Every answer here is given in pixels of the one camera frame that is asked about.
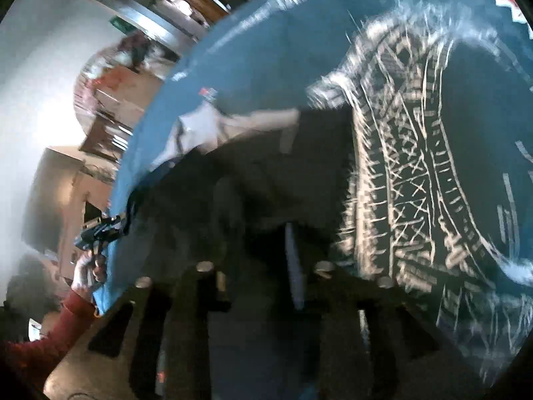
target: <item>curved pattern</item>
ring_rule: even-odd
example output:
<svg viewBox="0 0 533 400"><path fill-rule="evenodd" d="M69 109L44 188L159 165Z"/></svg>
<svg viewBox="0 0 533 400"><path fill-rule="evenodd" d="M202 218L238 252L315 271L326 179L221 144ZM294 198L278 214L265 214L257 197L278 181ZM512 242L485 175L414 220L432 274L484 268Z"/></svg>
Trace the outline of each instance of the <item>curved pattern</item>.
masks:
<svg viewBox="0 0 533 400"><path fill-rule="evenodd" d="M475 326L463 351L486 359L496 354L498 333L493 320L481 325L475 308L492 305L497 320L497 312L509 316L512 302L521 316L506 320L519 326L523 339L533 322L533 301L495 300L495 285L484 273L505 258L475 224L441 119L442 73L457 42L508 57L530 83L494 30L475 25L467 10L400 0L363 26L343 63L308 94L318 106L347 100L354 110L357 179L349 185L339 249L356 260L362 277L387 275L407 292L437 295L436 324L458 341L461 329ZM486 345L482 351L472 346L476 335ZM512 343L510 354L518 350Z"/></svg>

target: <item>red sweater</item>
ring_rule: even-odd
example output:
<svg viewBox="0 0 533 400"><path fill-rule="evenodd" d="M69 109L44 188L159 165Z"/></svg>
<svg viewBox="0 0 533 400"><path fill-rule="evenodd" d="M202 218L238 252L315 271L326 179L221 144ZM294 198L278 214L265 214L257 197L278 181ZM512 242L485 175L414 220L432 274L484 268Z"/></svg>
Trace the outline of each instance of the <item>red sweater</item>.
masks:
<svg viewBox="0 0 533 400"><path fill-rule="evenodd" d="M28 381L42 391L46 378L94 319L94 305L70 291L48 336L28 343L8 343L7 353Z"/></svg>

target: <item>blue cloth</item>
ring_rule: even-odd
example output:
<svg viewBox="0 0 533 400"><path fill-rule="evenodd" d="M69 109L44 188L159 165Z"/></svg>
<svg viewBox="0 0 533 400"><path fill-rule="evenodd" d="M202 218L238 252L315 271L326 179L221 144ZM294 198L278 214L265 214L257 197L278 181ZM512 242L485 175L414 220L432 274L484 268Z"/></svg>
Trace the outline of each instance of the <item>blue cloth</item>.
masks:
<svg viewBox="0 0 533 400"><path fill-rule="evenodd" d="M527 26L513 23L511 11L496 6L495 0L250 1L215 25L178 63L148 107L122 159L111 197L111 213L124 210L129 194L163 150L177 117L201 103L199 92L203 87L217 91L217 107L226 113L306 106L310 102L308 88L339 67L355 37L368 28L369 19L380 19L398 8L405 13L406 6L417 11L430 5L438 8L430 10L433 16L450 7L457 14L454 28L462 42L454 48L443 73L442 83L448 90L442 113L472 214L506 260L533 259L533 173L528 173L533 169L533 159L523 153L533 153L529 106L533 52ZM490 46L484 47L484 40ZM158 175L168 168L163 164ZM157 180L158 175L149 179ZM512 202L506 182L512 182ZM502 218L505 227L511 224L505 236ZM102 311L110 308L125 287L113 280L115 246L116 243L109 247L108 282L95 293ZM522 339L531 320L524 322L520 314L533 309L533 302L529 301L533 291L528 285L532 266L507 263L488 274L491 281L505 289L498 305L507 302L505 296L513 296L508 307L512 311L505 310L505 314L518 314L510 324L516 324L513 329L521 332ZM141 267L132 267L131 282L140 271ZM509 281L513 275L523 280ZM522 299L520 296L522 304L513 300ZM489 302L485 295L483 299L480 312ZM487 341L497 343L502 336L507 338L506 329L502 328L498 339L492 336ZM518 350L516 344L509 348L511 354ZM492 346L488 347L487 355L492 351Z"/></svg>

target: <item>black fabric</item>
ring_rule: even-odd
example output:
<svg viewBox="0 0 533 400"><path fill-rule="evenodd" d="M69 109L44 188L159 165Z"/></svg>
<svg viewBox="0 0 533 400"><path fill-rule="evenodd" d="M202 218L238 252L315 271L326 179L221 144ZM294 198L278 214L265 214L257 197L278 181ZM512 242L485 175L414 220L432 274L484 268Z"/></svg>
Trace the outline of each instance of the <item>black fabric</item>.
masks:
<svg viewBox="0 0 533 400"><path fill-rule="evenodd" d="M116 266L114 281L139 266L138 276L169 282L202 260L227 275L232 308L209 316L220 398L294 399L315 379L319 319L292 304L284 224L302 224L325 258L350 151L349 107L306 111L296 127L209 155L193 150L153 188L132 194L135 216L116 257L129 266L122 278Z"/></svg>

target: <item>white wall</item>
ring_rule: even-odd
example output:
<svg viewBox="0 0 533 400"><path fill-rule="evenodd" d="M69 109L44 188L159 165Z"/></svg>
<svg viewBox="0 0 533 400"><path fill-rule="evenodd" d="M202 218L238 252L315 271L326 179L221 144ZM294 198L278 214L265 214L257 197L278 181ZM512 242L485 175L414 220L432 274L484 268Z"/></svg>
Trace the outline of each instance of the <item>white wall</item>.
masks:
<svg viewBox="0 0 533 400"><path fill-rule="evenodd" d="M84 63L123 36L91 0L16 0L0 24L0 302L18 259L22 217L48 145L84 134L73 87Z"/></svg>

